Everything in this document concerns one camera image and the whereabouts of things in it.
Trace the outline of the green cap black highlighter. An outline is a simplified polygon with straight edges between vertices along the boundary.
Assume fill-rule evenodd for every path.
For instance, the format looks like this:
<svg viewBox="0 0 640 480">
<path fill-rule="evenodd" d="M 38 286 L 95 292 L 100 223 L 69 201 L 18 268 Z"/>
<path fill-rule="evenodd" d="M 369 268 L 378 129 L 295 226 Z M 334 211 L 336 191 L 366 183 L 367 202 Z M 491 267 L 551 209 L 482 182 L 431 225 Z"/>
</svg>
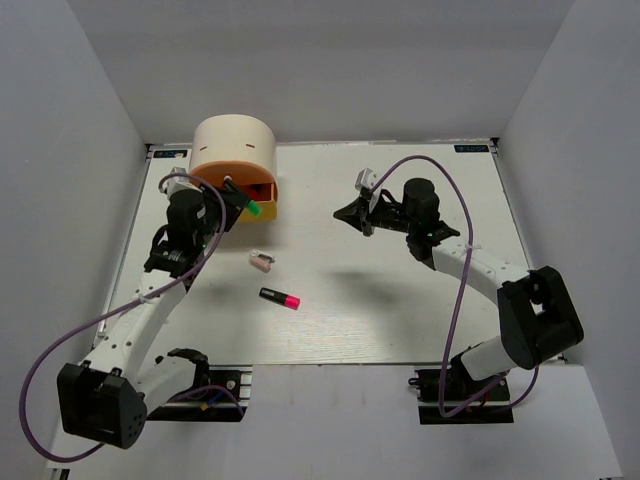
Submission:
<svg viewBox="0 0 640 480">
<path fill-rule="evenodd" d="M 242 194 L 246 198 L 244 208 L 254 217 L 258 217 L 262 213 L 261 206 L 251 198 L 251 196 L 240 189 L 230 178 L 225 179 L 225 186 L 235 193 Z"/>
</svg>

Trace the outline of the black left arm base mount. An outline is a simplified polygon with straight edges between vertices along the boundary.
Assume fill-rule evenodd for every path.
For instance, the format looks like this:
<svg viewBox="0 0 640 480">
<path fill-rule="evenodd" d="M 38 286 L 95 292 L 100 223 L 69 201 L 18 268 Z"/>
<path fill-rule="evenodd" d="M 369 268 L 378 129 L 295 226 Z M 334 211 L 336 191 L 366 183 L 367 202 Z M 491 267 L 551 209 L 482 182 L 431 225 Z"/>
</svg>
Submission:
<svg viewBox="0 0 640 480">
<path fill-rule="evenodd" d="M 249 406 L 252 366 L 211 366 L 205 385 L 197 393 L 157 408 L 148 421 L 182 423 L 239 423 Z"/>
</svg>

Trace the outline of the cream round drawer organizer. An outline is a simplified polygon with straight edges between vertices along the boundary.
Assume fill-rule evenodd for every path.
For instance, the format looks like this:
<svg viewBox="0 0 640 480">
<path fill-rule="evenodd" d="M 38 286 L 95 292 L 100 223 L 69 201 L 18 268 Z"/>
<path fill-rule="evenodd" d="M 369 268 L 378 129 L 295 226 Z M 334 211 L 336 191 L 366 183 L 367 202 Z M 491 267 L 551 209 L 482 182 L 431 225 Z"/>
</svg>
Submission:
<svg viewBox="0 0 640 480">
<path fill-rule="evenodd" d="M 276 140 L 263 121 L 240 114 L 217 115 L 202 121 L 195 129 L 188 172 L 215 187 L 222 186 L 226 178 L 241 190 L 243 185 L 269 184 L 271 198 L 257 202 L 261 215 L 254 217 L 245 211 L 239 220 L 247 223 L 277 218 Z"/>
</svg>

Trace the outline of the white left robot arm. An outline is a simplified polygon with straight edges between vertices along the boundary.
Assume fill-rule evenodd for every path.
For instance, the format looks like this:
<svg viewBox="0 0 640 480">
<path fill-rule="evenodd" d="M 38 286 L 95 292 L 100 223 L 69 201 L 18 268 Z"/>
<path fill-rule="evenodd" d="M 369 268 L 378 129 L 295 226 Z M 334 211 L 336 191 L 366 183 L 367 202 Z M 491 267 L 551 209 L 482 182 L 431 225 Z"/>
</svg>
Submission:
<svg viewBox="0 0 640 480">
<path fill-rule="evenodd" d="M 164 191 L 166 222 L 153 237 L 136 306 L 117 316 L 81 363 L 66 364 L 57 377 L 63 430 L 121 449 L 136 442 L 148 415 L 171 398 L 199 399 L 209 392 L 206 354 L 178 347 L 151 367 L 144 359 L 206 256 L 251 201 L 230 179 L 208 188 L 173 177 Z"/>
</svg>

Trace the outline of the orange cap black highlighter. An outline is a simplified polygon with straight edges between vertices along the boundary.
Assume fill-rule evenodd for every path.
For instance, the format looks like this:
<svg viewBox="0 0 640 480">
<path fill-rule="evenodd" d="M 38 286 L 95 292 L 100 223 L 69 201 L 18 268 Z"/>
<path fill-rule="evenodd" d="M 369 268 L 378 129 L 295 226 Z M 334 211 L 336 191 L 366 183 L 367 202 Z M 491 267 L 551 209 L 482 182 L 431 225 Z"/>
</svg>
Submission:
<svg viewBox="0 0 640 480">
<path fill-rule="evenodd" d="M 264 202 L 271 198 L 271 186 L 269 184 L 243 185 L 242 189 L 255 202 Z"/>
</svg>

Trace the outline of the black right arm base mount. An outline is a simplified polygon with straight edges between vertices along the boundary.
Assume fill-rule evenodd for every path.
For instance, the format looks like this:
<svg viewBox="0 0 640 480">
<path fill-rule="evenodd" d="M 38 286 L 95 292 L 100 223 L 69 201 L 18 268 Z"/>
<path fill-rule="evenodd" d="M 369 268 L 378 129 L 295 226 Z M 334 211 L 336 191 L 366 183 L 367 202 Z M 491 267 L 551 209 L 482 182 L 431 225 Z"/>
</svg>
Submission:
<svg viewBox="0 0 640 480">
<path fill-rule="evenodd" d="M 467 382 L 447 372 L 443 403 L 446 411 L 454 410 L 469 398 L 474 398 L 473 402 L 452 417 L 444 417 L 439 411 L 439 380 L 439 368 L 423 368 L 416 369 L 407 381 L 408 386 L 417 393 L 421 425 L 498 425 L 514 422 L 509 408 L 511 395 L 505 379 L 489 390 L 491 378 Z"/>
</svg>

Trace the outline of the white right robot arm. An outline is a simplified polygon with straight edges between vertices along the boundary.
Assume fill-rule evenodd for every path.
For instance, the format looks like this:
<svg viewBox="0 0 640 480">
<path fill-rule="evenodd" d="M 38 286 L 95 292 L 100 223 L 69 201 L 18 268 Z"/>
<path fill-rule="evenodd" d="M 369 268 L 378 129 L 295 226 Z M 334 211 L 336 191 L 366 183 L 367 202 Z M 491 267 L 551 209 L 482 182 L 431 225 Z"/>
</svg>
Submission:
<svg viewBox="0 0 640 480">
<path fill-rule="evenodd" d="M 366 237 L 375 229 L 403 233 L 415 260 L 460 280 L 497 307 L 498 336 L 451 360 L 451 384 L 459 396 L 475 398 L 488 378 L 516 367 L 532 370 L 583 341 L 582 324 L 556 269 L 529 270 L 469 246 L 441 219 L 439 206 L 433 183 L 413 178 L 400 200 L 363 186 L 333 217 Z"/>
</svg>

